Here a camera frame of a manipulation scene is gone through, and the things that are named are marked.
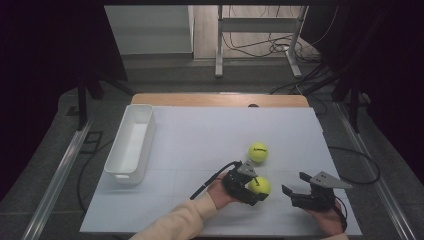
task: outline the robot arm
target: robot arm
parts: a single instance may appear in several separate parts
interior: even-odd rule
[[[228,171],[228,173],[222,179],[222,184],[224,185],[227,193],[240,200],[243,203],[247,203],[251,206],[254,206],[258,201],[263,201],[268,197],[268,194],[259,193],[256,194],[245,187],[247,183],[252,181],[257,177],[256,172],[249,161],[242,163],[232,162],[221,169],[219,172],[215,173],[208,181],[205,182],[190,199],[194,199],[198,194],[200,194],[213,180],[215,180],[219,173],[221,173],[227,167],[234,165],[235,167]]]
[[[352,188],[352,185],[340,181],[325,172],[320,172],[315,177],[300,172],[299,177],[303,181],[310,183],[311,194],[293,193],[291,189],[281,185],[283,193],[290,197],[292,206],[317,212],[326,212],[333,209],[340,217],[343,230],[346,230],[346,217],[340,209],[336,207],[336,196],[334,195],[333,188],[347,189]]]

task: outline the floor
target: floor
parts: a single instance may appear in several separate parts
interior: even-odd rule
[[[243,16],[244,10],[242,9],[242,7],[234,7],[235,14]],[[270,16],[274,16],[273,13],[277,11],[274,7],[257,7],[256,11],[252,11],[252,14],[260,16],[265,12],[265,15],[267,15],[268,10]],[[298,12],[295,8],[291,10],[294,15]],[[285,16],[291,15],[290,8],[282,9],[280,12],[282,12],[281,14],[284,13]],[[212,18],[213,8],[208,11],[207,7],[199,7],[196,14]],[[198,20],[196,22],[197,27],[204,26],[196,28],[196,31],[199,31],[199,29],[213,31],[211,29],[214,23],[210,22],[209,27],[206,27],[202,24],[207,23],[200,24]],[[241,37],[236,34],[232,37],[234,45],[241,45],[262,39],[266,40],[268,34],[253,36],[250,40],[246,40],[245,36]],[[276,87],[293,84],[297,81],[291,75],[288,63],[281,53],[273,58],[252,59],[240,52],[230,50],[224,51],[224,57],[227,57],[224,60],[224,77],[216,79],[213,61],[215,40],[201,39],[201,37],[197,38],[199,41],[195,43],[195,49],[198,50],[194,53],[194,60],[144,59],[142,57],[123,56],[129,81],[122,84],[131,88],[134,92],[146,93],[239,92],[268,94]],[[254,54],[265,54],[268,49],[269,45],[258,49],[249,48],[248,50]],[[315,66],[314,63],[300,64],[304,73],[309,73]],[[99,103],[90,131],[103,132],[101,139],[103,145],[113,139],[125,106],[131,101],[131,96],[107,83],[102,82],[102,86],[106,94]],[[296,85],[283,88],[275,94],[288,94],[293,86]],[[299,85],[297,90],[301,91],[307,86]],[[328,145],[352,148],[354,143],[340,120],[338,109],[330,97],[333,87],[333,85],[329,85],[320,89],[313,96],[308,97],[308,101],[318,115]],[[0,239],[21,238],[75,133],[78,126],[78,117],[73,114],[71,109],[77,106],[76,90],[63,94],[58,104],[59,110],[43,142],[15,186],[0,203]],[[359,111],[359,129],[370,155],[381,168],[384,183],[388,186],[404,216],[408,219],[416,234],[416,239],[424,239],[422,227],[424,226],[424,219],[422,218],[424,215],[423,185],[412,174],[390,142],[373,124],[372,119],[366,113],[366,107],[361,107]],[[85,144],[82,148],[89,151],[92,146]],[[44,226],[40,239],[124,239],[128,237],[127,235],[79,233],[79,227],[84,216],[83,207],[86,208],[90,203],[109,149],[110,145],[106,145],[105,149],[99,151],[94,157],[92,157],[92,154],[81,153],[78,155],[52,214]],[[361,180],[369,179],[368,173],[364,170],[363,160],[358,156],[335,150],[331,150],[331,154],[340,174]],[[83,196],[82,204],[79,201],[80,199],[77,198],[78,194]],[[349,192],[349,199],[353,203],[355,215],[364,233],[364,236],[358,239],[400,239],[375,186],[356,187]]]

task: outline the white table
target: white table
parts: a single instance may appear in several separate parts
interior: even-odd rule
[[[311,176],[338,177],[311,108],[169,107],[154,108],[157,128],[144,180],[123,186],[103,172],[81,227],[82,232],[135,233],[189,198],[213,173],[231,161],[247,159],[252,142],[268,145],[269,156],[256,166],[272,186],[254,207],[231,204],[206,222],[202,236],[321,235],[314,220],[291,206],[281,184],[307,194]],[[349,235],[361,235],[344,190]]]

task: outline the wire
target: wire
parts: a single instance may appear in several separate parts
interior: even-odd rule
[[[306,82],[306,81],[310,81],[310,80],[313,80],[313,79],[317,79],[317,78],[320,78],[320,77],[322,77],[322,76],[324,76],[324,75],[326,75],[328,72],[330,72],[330,69],[327,69],[327,71],[325,71],[324,73],[322,73],[322,74],[320,74],[320,75],[318,75],[318,76],[309,76],[306,80],[303,80],[301,83],[299,83],[298,85],[300,86],[300,85],[304,85],[304,84],[306,84],[306,83],[313,83],[313,84],[316,84],[317,82]],[[289,92],[289,94],[293,94],[293,91],[294,91],[294,89],[295,88],[297,88],[297,85],[295,86],[295,87],[293,87],[291,90],[290,90],[290,92]]]
[[[275,17],[278,17],[278,13],[280,12],[280,5],[278,6],[278,8],[277,8],[277,14],[275,14]]]
[[[227,44],[227,41],[225,40],[225,37],[224,37],[224,36],[222,36],[222,39],[224,40],[225,45],[227,45],[227,47],[228,47],[229,49],[231,49],[231,50],[233,50],[233,51],[242,52],[242,53],[247,54],[247,55],[249,55],[249,56],[251,56],[251,57],[266,57],[266,56],[269,56],[269,55],[271,55],[271,54],[275,53],[275,52],[269,52],[269,53],[266,53],[266,54],[264,54],[264,55],[254,55],[254,54],[248,53],[248,52],[246,52],[246,51],[243,51],[243,50],[240,50],[240,49],[237,49],[237,48],[232,48],[232,47],[230,47],[230,46]]]
[[[291,37],[291,36],[292,36],[292,35],[287,35],[287,36],[285,36],[285,37],[274,38],[274,39],[268,39],[268,40],[265,40],[265,41],[256,42],[256,43],[251,43],[251,44],[247,44],[247,45],[241,45],[241,46],[234,46],[232,43],[231,43],[231,45],[232,45],[234,48],[245,48],[245,47],[251,47],[251,46],[259,45],[259,44],[262,44],[262,43],[268,43],[269,41],[278,41],[278,40],[282,40],[282,39],[290,40],[290,38],[289,38],[289,37]]]
[[[346,231],[346,228],[347,228],[347,221],[346,221],[347,220],[347,208],[346,208],[346,205],[344,204],[344,202],[339,197],[337,197],[337,196],[335,196],[335,197],[337,198],[337,200],[339,200],[342,203],[342,205],[345,209],[346,215],[343,215],[342,211],[337,206],[335,206],[335,205],[332,206],[333,210],[337,213],[337,215],[339,215],[340,221],[342,223],[343,232],[344,232],[344,231]]]
[[[231,17],[231,11],[233,11],[234,16],[235,16],[235,17],[237,17],[236,12],[234,11],[233,5],[230,5],[230,7],[229,7],[229,9],[228,9],[228,17]],[[231,36],[231,32],[230,32],[230,43],[231,43],[231,46],[233,46],[233,47],[234,47],[234,44],[233,44],[233,38],[232,38],[232,36]]]
[[[325,37],[325,36],[327,36],[328,32],[330,31],[331,27],[333,26],[334,20],[336,19],[336,16],[337,16],[337,12],[338,12],[338,10],[339,10],[339,7],[337,6],[336,11],[334,12],[333,19],[331,20],[330,26],[328,27],[328,29],[327,29],[327,31],[324,33],[324,35],[323,35],[320,39],[318,39],[318,41],[316,41],[316,42],[314,42],[314,43],[309,44],[309,45],[308,45],[308,46],[306,46],[305,48],[311,47],[311,46],[313,46],[313,45],[315,45],[315,44],[319,43],[322,39],[324,39],[324,37]]]
[[[214,175],[212,175],[211,178],[209,178],[202,186],[200,186],[199,189],[190,197],[190,200],[195,199],[207,186],[209,186],[213,181],[215,181],[219,174],[222,173],[225,169],[227,169],[231,165],[236,165],[237,162],[230,162],[227,165],[225,165],[223,168],[221,168],[218,172],[216,172]]]
[[[316,57],[304,57],[302,55],[302,52],[306,47],[303,47],[303,45],[300,42],[297,42],[297,43],[300,45],[300,49],[294,51],[296,60],[303,63],[317,63],[321,61],[320,58],[316,58]],[[314,48],[311,48],[311,54],[313,56],[320,56],[320,54],[314,54],[313,49]]]
[[[259,16],[259,17],[262,17],[265,13],[266,13],[266,9],[267,9],[267,7],[269,8],[270,6],[265,6],[265,10],[264,10],[264,12],[261,14],[261,16]]]
[[[280,89],[284,89],[286,87],[292,86],[292,85],[296,85],[308,80],[311,80],[316,74],[318,74],[322,69],[325,68],[325,64],[321,63],[320,65],[318,65],[317,67],[315,67],[310,73],[308,73],[306,76],[304,76],[301,80],[294,82],[294,83],[289,83],[280,87],[276,87],[271,89],[271,91],[269,92],[270,95],[274,94],[275,92],[277,92]]]
[[[96,156],[97,153],[99,153],[103,148],[105,148],[107,145],[109,145],[110,143],[112,143],[114,141],[114,139],[110,140],[109,142],[105,143],[104,145],[102,145],[101,147],[99,147],[96,151],[93,152],[93,154],[87,159],[87,161],[85,162],[84,166],[81,169],[81,172],[78,176],[78,181],[77,181],[77,195],[78,195],[78,203],[81,207],[81,209],[84,211],[84,214],[87,213],[87,208],[84,206],[83,202],[82,202],[82,197],[81,197],[81,179],[82,176],[84,174],[84,170],[85,168],[88,166],[88,164],[90,163],[90,161]]]
[[[375,166],[376,170],[377,170],[377,176],[375,177],[375,179],[373,179],[371,181],[368,181],[368,182],[359,182],[359,181],[352,180],[352,179],[347,178],[347,177],[342,176],[342,175],[339,175],[340,176],[340,179],[342,179],[342,180],[344,180],[346,182],[353,183],[353,184],[358,184],[358,185],[369,185],[369,184],[373,184],[373,183],[377,182],[380,179],[380,177],[381,177],[380,167],[374,161],[374,159],[372,159],[370,156],[368,156],[368,155],[366,155],[364,153],[358,152],[356,150],[348,149],[348,148],[334,147],[334,146],[328,146],[328,148],[329,149],[336,149],[336,150],[341,150],[341,151],[346,151],[346,152],[350,152],[350,153],[359,154],[359,155],[365,157],[370,163],[372,163]]]
[[[328,108],[327,108],[327,105],[325,105],[325,103],[324,103],[324,101],[322,101],[321,99],[318,99],[317,97],[315,97],[314,95],[312,95],[312,94],[309,94],[309,96],[310,97],[312,97],[313,99],[315,99],[318,103],[320,103],[321,104],[321,106],[323,106],[324,107],[324,112],[321,112],[321,113],[315,113],[315,115],[318,117],[318,118],[321,118],[321,117],[323,117],[323,116],[325,116],[325,115],[327,115],[327,113],[328,113]]]

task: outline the hand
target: hand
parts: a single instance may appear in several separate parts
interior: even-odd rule
[[[336,207],[340,209],[340,203],[338,201],[336,201]],[[327,212],[316,212],[307,209],[304,210],[312,215],[312,217],[318,222],[321,230],[324,231],[328,237],[344,232],[340,217],[333,209],[330,209]]]
[[[236,198],[231,197],[222,185],[222,179],[227,173],[221,173],[208,187],[207,192],[215,203],[216,209],[221,209],[232,202],[240,202]]]

